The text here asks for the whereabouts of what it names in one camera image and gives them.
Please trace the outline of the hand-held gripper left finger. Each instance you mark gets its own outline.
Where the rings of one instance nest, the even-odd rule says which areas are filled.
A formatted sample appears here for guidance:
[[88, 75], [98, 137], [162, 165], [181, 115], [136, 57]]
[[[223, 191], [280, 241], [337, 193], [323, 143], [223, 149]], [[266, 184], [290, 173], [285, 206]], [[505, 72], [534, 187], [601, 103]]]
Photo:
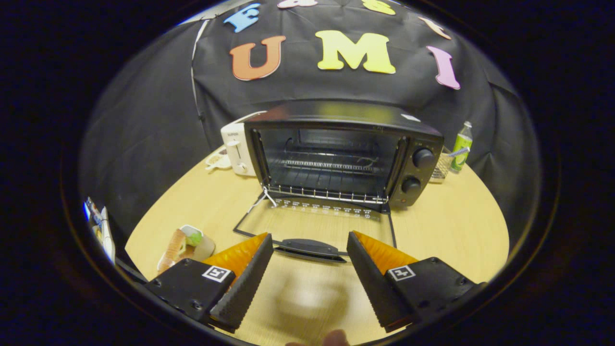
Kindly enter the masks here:
[[271, 234], [259, 234], [204, 261], [183, 259], [146, 287], [187, 317], [235, 333], [273, 252]]

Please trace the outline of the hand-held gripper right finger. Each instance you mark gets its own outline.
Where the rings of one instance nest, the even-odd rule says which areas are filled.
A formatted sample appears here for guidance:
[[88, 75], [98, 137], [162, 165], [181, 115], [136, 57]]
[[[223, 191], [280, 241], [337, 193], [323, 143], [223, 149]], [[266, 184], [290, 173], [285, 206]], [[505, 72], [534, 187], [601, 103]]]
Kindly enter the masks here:
[[347, 252], [386, 332], [442, 320], [485, 286], [439, 258], [418, 260], [357, 231], [349, 233]]

